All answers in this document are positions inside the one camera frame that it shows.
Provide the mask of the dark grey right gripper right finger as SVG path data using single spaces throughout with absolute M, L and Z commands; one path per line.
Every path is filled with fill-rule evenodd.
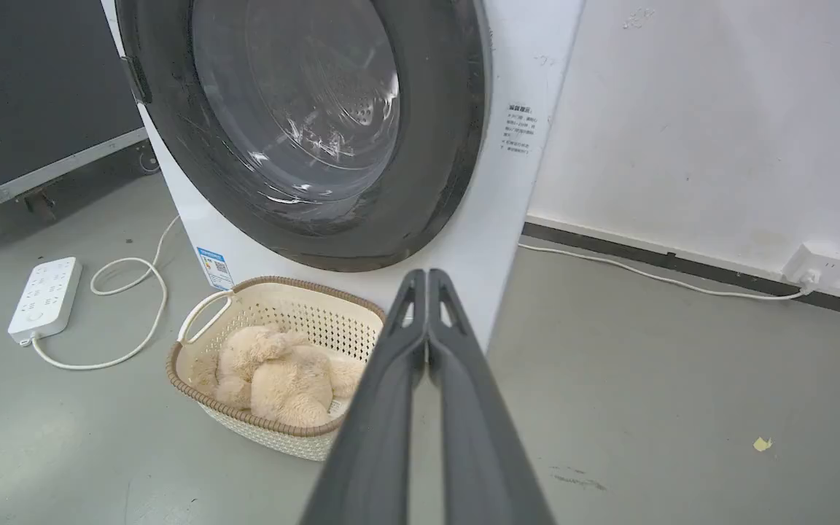
M 447 524 L 553 524 L 452 279 L 429 272 L 429 372 L 441 394 Z

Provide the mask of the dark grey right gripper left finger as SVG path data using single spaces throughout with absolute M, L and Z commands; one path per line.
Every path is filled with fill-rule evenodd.
M 424 375 L 427 274 L 404 276 L 301 524 L 406 524 L 413 392 Z

